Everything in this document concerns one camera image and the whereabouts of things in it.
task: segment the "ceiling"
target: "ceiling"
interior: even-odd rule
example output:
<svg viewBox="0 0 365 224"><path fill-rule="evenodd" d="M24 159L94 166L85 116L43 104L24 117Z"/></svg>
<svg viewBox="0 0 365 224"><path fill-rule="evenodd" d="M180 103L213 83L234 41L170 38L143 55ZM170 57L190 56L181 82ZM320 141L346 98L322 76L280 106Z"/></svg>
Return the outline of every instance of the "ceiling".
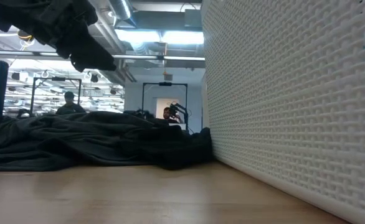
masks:
<svg viewBox="0 0 365 224"><path fill-rule="evenodd" d="M90 34L111 54L138 54L137 51L131 46L129 42L120 41L114 32L115 20L110 16L110 3L109 0L90 0L90 2L96 7L97 14L102 18L97 24L89 27ZM179 1L179 0L131 0L132 6L138 11L159 11L159 12L184 12L186 9L200 9L200 0L191 1ZM55 52L52 47L48 45L41 45L38 42L30 43L26 45L18 36L16 32L17 28L12 27L8 33L0 32L0 50L26 50L26 51L38 51L38 52ZM145 43L151 54L162 55L166 51L165 45L159 45L159 43ZM203 57L204 48L203 44L168 44L167 55L172 56L187 56L187 57ZM89 90L82 91L82 104L86 110L114 110L123 111L123 97L124 90L119 84L124 85L124 82L129 82L126 77L120 78L119 73L105 72L98 70L85 70L83 73L76 72L69 61L62 60L61 58L52 58L52 60L43 60L42 58L32 57L30 59L19 59L16 57L3 58L8 62L10 67L9 73L9 85L16 86L16 91L7 91L6 106L13 110L13 108L29 108L30 107L30 95L32 93L32 79L33 77L65 77L65 78L81 78L82 85ZM164 67L166 66L167 73L173 74L174 83L188 83L189 85L200 85L205 72L204 62L192 62L192 61L153 61L153 60L126 60L125 61L130 73L134 76L137 82L163 82L164 81ZM25 80L13 80L11 78L12 72L22 72L28 74L29 78ZM97 74L99 77L98 83L92 83L90 81L90 75ZM118 76L118 81L109 78L110 76ZM74 85L78 85L77 82L66 83L53 83L48 81L55 88L56 85L66 86L70 89L63 89L62 93L67 91L74 91L77 94L77 88L72 88ZM117 90L116 95L111 95L110 90L115 88ZM62 93L55 93L51 91L47 86L42 86L42 89L37 91L39 99L35 103L34 107L38 110L42 110L43 105L47 105L48 101L56 108L63 103Z"/></svg>

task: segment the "white wall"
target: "white wall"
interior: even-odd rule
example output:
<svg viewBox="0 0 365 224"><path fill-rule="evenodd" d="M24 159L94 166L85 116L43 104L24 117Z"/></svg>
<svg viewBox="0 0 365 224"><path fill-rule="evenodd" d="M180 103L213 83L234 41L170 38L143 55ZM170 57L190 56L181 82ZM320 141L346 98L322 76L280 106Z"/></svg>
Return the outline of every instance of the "white wall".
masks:
<svg viewBox="0 0 365 224"><path fill-rule="evenodd" d="M209 103L207 98L206 74L202 80L203 128L210 128Z"/></svg>
<svg viewBox="0 0 365 224"><path fill-rule="evenodd" d="M156 114L157 98L178 99L185 106L185 86L146 85L144 110ZM125 110L138 110L142 107L142 83L127 83L125 88ZM189 117L189 127L194 132L202 129L202 87L188 85L187 109L192 111Z"/></svg>

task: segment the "ceiling duct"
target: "ceiling duct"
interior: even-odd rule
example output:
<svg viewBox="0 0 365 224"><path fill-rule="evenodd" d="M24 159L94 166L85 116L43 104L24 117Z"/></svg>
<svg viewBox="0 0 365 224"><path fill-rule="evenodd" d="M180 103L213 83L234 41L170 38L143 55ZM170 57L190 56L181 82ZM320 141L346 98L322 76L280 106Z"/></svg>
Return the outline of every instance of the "ceiling duct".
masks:
<svg viewBox="0 0 365 224"><path fill-rule="evenodd" d="M109 0L109 2L110 8L114 15L116 15L116 18L135 26L135 22L132 18L133 6L129 0Z"/></svg>
<svg viewBox="0 0 365 224"><path fill-rule="evenodd" d="M148 44L141 42L141 43L130 43L131 47L133 48L134 52L138 55L159 55L159 52L154 52L148 48ZM149 60L149 62L157 65L162 65L162 60Z"/></svg>

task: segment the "fluorescent light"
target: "fluorescent light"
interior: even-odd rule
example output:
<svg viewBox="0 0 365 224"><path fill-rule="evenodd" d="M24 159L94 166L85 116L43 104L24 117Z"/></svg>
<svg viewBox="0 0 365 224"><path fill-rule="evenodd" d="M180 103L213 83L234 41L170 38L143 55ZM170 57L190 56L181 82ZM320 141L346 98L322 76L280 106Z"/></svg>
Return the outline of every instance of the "fluorescent light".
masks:
<svg viewBox="0 0 365 224"><path fill-rule="evenodd" d="M18 97L18 98L32 98L32 95L30 94L8 94L6 93L7 97ZM121 99L119 96L91 96L92 99L90 99L89 96L81 96L80 100L111 100L112 103L115 103L115 100L118 101L124 101L123 99ZM62 99L64 98L63 95L61 96L57 96L57 95L34 95L34 98L58 98L58 99Z"/></svg>
<svg viewBox="0 0 365 224"><path fill-rule="evenodd" d="M53 87L54 85L53 84L50 84L50 83L47 83L47 82L42 82L43 85L46 85L46 86L49 86L49 87Z"/></svg>
<svg viewBox="0 0 365 224"><path fill-rule="evenodd" d="M57 53L52 53L52 52L40 52L40 55L48 57L59 57Z"/></svg>
<svg viewBox="0 0 365 224"><path fill-rule="evenodd" d="M121 0L121 3L123 4L123 7L125 8L125 12L127 14L127 19L129 19L131 17L131 13L130 13L130 9L127 5L126 0Z"/></svg>
<svg viewBox="0 0 365 224"><path fill-rule="evenodd" d="M122 41L131 43L142 42L159 42L160 36L156 31L140 31L140 30L116 30L116 34Z"/></svg>
<svg viewBox="0 0 365 224"><path fill-rule="evenodd" d="M0 55L11 55L11 56L34 56L32 52L21 52L12 50L0 50Z"/></svg>
<svg viewBox="0 0 365 224"><path fill-rule="evenodd" d="M61 88L56 88L56 87L51 87L51 88L50 88L50 90L52 90L52 91L56 91L57 93L63 93L63 92L64 92L64 90L63 90L63 89L61 89Z"/></svg>
<svg viewBox="0 0 365 224"><path fill-rule="evenodd" d="M162 41L168 44L203 44L204 37L202 32L167 31Z"/></svg>
<svg viewBox="0 0 365 224"><path fill-rule="evenodd" d="M165 60L192 60L198 62L204 62L204 57L178 57L178 56L164 56Z"/></svg>

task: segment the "woven pattern panel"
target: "woven pattern panel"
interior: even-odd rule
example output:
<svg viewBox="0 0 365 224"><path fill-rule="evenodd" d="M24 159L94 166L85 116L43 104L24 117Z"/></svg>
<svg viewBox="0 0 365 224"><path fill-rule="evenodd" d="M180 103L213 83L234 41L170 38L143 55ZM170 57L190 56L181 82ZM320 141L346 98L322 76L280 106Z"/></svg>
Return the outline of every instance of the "woven pattern panel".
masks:
<svg viewBox="0 0 365 224"><path fill-rule="evenodd" d="M365 212L365 0L213 0L215 154Z"/></svg>

